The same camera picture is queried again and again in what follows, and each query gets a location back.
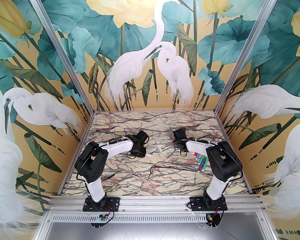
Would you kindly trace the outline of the perforated metal panel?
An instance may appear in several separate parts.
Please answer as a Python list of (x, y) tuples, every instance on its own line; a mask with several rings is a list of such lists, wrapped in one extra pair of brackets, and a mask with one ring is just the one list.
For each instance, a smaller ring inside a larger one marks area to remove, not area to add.
[(107, 221), (98, 221), (100, 214), (54, 214), (52, 222), (58, 223), (91, 223), (103, 224), (108, 220), (111, 223), (206, 223), (206, 214), (191, 212), (177, 214), (125, 214), (111, 213)]

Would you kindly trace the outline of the grey metal sheet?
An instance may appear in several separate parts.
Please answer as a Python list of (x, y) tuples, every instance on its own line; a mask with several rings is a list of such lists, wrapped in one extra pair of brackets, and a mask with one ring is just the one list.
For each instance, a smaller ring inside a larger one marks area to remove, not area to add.
[(38, 240), (277, 240), (260, 228), (201, 229), (197, 224), (91, 224), (53, 223)]

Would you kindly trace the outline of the aluminium slotted frame rail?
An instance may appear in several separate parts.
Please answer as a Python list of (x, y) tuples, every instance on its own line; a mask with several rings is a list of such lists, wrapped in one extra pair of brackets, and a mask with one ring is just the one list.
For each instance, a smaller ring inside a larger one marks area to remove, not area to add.
[[(225, 194), (229, 212), (266, 211), (258, 194)], [(46, 211), (82, 211), (86, 196), (53, 196), (46, 206)], [(184, 212), (189, 195), (177, 196), (120, 196), (119, 213), (171, 213)]]

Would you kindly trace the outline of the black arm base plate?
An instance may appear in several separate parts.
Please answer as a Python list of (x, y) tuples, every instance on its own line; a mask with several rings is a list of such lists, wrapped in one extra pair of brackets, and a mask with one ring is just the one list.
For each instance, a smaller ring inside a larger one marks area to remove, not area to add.
[(212, 200), (208, 196), (192, 196), (187, 204), (192, 211), (227, 211), (228, 207), (224, 196)]
[(83, 212), (105, 212), (119, 210), (120, 198), (104, 196), (99, 202), (95, 202), (91, 196), (87, 196), (83, 206)]

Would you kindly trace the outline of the aluminium frame post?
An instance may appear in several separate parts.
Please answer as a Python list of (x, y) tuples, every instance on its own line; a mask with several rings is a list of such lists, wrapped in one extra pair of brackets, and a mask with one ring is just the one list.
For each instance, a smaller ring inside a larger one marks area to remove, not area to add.
[(241, 72), (242, 68), (246, 65), (246, 61), (252, 52), (252, 49), (259, 38), (259, 35), (261, 34), (261, 31), (263, 30), (263, 27), (265, 26), (275, 4), (277, 3), (277, 0), (265, 0), (263, 6), (260, 9), (260, 12), (258, 14), (258, 17), (254, 23), (254, 26), (241, 50), (241, 53), (237, 59), (237, 62), (235, 63), (233, 70), (228, 78), (228, 81), (226, 83), (226, 86), (224, 87), (213, 111), (214, 114), (217, 115), (220, 111), (222, 105), (225, 102), (226, 97), (228, 96), (235, 79), (237, 78), (238, 74)]
[(46, 33), (48, 34), (51, 42), (53, 43), (62, 63), (65, 67), (67, 73), (70, 75), (71, 80), (74, 82), (75, 87), (77, 88), (80, 96), (82, 97), (85, 105), (87, 106), (88, 112), (93, 115), (94, 114), (94, 108), (71, 64), (70, 59), (67, 56), (67, 53), (64, 49), (64, 47), (61, 44), (61, 41), (59, 40), (59, 37), (50, 21), (50, 18), (48, 17), (46, 10), (44, 9), (44, 6), (42, 5), (41, 0), (30, 0), (39, 20), (41, 21)]

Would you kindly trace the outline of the aluminium frame bar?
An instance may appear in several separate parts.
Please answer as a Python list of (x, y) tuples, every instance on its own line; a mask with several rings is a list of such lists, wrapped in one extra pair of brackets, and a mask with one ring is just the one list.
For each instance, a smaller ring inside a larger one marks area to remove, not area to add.
[(32, 240), (46, 240), (53, 216), (53, 213), (44, 213)]
[(267, 216), (267, 213), (263, 211), (257, 211), (256, 215), (258, 217), (258, 222), (261, 226), (265, 240), (279, 240), (275, 228), (273, 227), (270, 218)]

